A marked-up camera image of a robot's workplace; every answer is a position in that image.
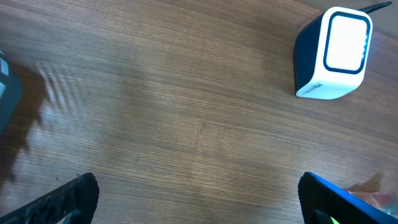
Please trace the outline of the white barcode scanner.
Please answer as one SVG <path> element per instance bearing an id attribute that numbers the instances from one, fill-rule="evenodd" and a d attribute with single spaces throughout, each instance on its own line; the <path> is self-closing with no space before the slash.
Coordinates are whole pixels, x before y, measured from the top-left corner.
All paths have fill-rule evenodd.
<path id="1" fill-rule="evenodd" d="M 295 94 L 333 100 L 363 82 L 373 31 L 359 10 L 331 7 L 298 34 L 293 51 Z"/>

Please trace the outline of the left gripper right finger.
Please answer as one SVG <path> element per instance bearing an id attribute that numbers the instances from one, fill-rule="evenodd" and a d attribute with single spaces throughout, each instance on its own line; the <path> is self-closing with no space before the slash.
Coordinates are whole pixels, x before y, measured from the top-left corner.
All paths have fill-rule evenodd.
<path id="1" fill-rule="evenodd" d="M 373 207 L 320 176 L 306 172 L 298 183 L 303 220 L 314 223 L 390 223 L 397 218 Z"/>

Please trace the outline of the green snack bag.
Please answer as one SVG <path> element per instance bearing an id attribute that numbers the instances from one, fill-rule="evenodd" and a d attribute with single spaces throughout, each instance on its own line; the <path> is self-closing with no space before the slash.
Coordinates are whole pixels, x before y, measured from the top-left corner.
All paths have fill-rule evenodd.
<path id="1" fill-rule="evenodd" d="M 374 208 L 397 218 L 397 192 L 380 191 L 383 177 L 383 172 L 377 172 L 367 181 L 345 188 L 345 191 Z"/>

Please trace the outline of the grey plastic shopping basket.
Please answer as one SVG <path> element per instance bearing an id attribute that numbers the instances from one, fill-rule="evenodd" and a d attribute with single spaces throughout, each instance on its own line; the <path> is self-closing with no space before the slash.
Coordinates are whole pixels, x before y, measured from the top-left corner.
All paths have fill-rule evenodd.
<path id="1" fill-rule="evenodd" d="M 22 95 L 22 83 L 1 52 L 1 132 L 6 126 Z"/>

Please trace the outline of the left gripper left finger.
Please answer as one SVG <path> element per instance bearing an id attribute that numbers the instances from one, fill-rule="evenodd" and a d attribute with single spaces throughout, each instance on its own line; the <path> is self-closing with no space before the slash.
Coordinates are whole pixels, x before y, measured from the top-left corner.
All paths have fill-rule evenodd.
<path id="1" fill-rule="evenodd" d="M 90 224 L 99 194 L 96 177 L 88 172 L 2 216 L 1 224 Z"/>

